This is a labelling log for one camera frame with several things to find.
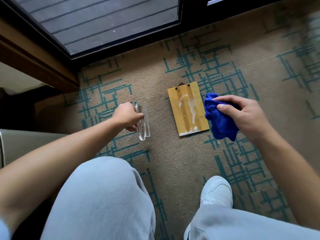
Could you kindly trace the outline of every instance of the beige carpet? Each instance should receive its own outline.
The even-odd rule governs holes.
[[[234,208],[294,222],[262,158],[241,133],[179,137],[167,88],[198,81],[208,92],[259,101],[271,124],[320,172],[320,2],[285,0],[92,64],[79,94],[36,104],[43,131],[73,133],[126,101],[148,107],[151,137],[123,131],[99,156],[127,160],[154,202],[156,239],[181,239],[203,184],[222,175]]]

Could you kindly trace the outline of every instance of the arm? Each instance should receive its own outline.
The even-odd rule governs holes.
[[[14,232],[80,164],[124,128],[136,131],[143,117],[129,102],[120,104],[112,118],[44,145],[1,169],[0,216],[10,230]]]
[[[228,95],[215,98],[234,102],[217,108],[231,116],[240,131],[262,155],[289,206],[302,226],[320,230],[320,177],[308,162],[269,124],[259,104],[250,99]]]

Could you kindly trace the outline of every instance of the clear acrylic block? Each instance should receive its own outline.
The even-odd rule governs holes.
[[[142,106],[139,102],[136,102],[134,109],[137,113],[144,114],[144,119],[140,120],[137,125],[139,139],[144,141],[147,137],[150,137],[147,108],[146,106]]]

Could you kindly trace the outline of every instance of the yellow wooden board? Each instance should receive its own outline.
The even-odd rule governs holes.
[[[168,89],[179,136],[209,129],[197,82]]]

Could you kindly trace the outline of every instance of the black window frame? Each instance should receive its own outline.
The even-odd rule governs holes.
[[[96,61],[151,44],[280,0],[178,0],[178,20],[70,55],[63,45],[14,0],[0,0],[0,16],[73,71]]]

